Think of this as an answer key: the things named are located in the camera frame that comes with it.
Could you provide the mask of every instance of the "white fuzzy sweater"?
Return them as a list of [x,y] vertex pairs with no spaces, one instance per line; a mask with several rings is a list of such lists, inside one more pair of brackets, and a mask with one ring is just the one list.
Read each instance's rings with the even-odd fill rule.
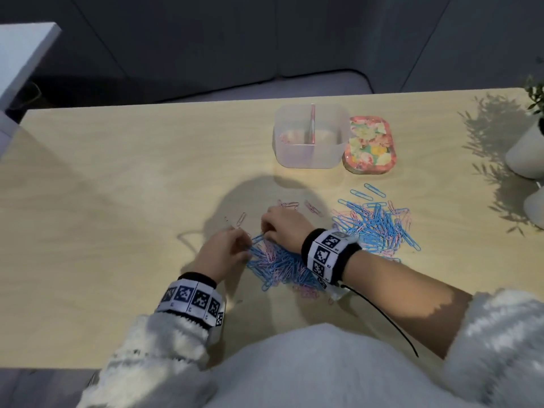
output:
[[140,316],[78,408],[544,406],[544,304],[516,290],[477,294],[445,361],[452,390],[391,346],[331,325],[250,345],[204,370],[207,332]]

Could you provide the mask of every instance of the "hand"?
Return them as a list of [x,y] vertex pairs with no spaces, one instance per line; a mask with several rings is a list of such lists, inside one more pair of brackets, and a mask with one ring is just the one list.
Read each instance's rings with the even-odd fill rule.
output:
[[230,226],[204,243],[196,255],[193,271],[219,284],[238,265],[245,265],[251,259],[248,252],[251,246],[251,238],[243,229]]
[[300,254],[304,240],[316,227],[302,213],[272,206],[261,218],[264,239]]

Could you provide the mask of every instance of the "wristband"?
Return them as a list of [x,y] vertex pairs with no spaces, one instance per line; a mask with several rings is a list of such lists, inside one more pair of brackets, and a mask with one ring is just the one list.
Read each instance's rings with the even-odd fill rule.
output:
[[303,243],[303,261],[316,277],[338,286],[348,260],[361,250],[357,241],[357,236],[316,229]]
[[208,344],[221,336],[225,303],[221,295],[207,283],[184,279],[172,282],[155,312],[171,312],[209,328]]

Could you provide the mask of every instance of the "black cable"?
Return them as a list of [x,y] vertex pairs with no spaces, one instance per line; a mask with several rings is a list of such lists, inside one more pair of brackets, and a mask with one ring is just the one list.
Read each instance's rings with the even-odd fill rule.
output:
[[395,322],[393,322],[393,321],[389,318],[389,316],[385,315],[384,312],[383,312],[380,308],[378,308],[375,304],[373,304],[372,302],[370,302],[369,299],[367,299],[366,297],[364,297],[363,295],[361,295],[361,294],[360,294],[359,292],[357,292],[355,289],[350,288],[349,286],[344,285],[344,284],[340,285],[340,288],[349,289],[349,290],[352,291],[354,294],[359,295],[359,296],[362,297],[366,302],[368,302],[368,303],[370,303],[372,306],[374,306],[374,308],[376,308],[377,311],[380,312],[380,313],[385,317],[385,319],[387,319],[387,320],[391,323],[391,325],[393,325],[393,326],[397,329],[397,331],[400,332],[400,334],[404,337],[404,339],[408,341],[408,343],[409,343],[410,346],[412,347],[414,353],[415,353],[416,356],[419,358],[419,355],[418,355],[418,353],[417,353],[417,351],[416,351],[416,348],[413,346],[412,342],[410,342],[410,340],[408,339],[408,337],[407,337],[406,335],[404,335],[404,332],[403,332],[403,331],[395,324]]

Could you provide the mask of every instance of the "plant pot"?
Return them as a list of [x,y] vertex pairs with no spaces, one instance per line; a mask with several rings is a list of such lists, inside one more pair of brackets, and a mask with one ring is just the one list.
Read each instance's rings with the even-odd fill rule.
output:
[[525,199],[523,210],[532,223],[544,229],[544,188],[540,188]]
[[529,179],[544,177],[544,119],[540,118],[508,150],[506,163],[520,176]]

